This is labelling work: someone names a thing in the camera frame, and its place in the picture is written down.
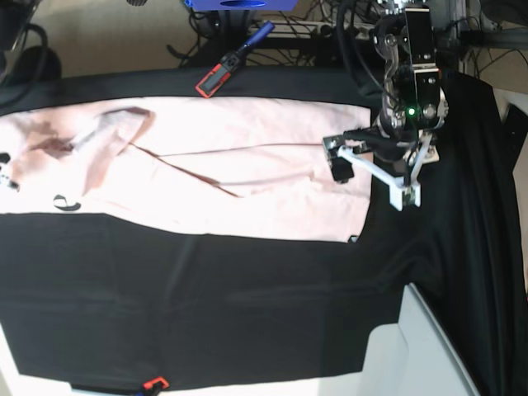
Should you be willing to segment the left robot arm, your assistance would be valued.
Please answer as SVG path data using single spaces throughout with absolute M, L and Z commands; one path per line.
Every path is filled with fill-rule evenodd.
M 360 168 L 389 188 L 389 202 L 398 211 L 420 206 L 418 176 L 436 162 L 436 132 L 449 106 L 436 64 L 434 31 L 423 1 L 386 1 L 370 30 L 376 53 L 384 61 L 377 78 L 361 54 L 354 27 L 356 2 L 342 1 L 336 33 L 346 71 L 367 97 L 379 94 L 381 107 L 368 128 L 346 130 L 323 139 L 333 180 L 346 183 Z

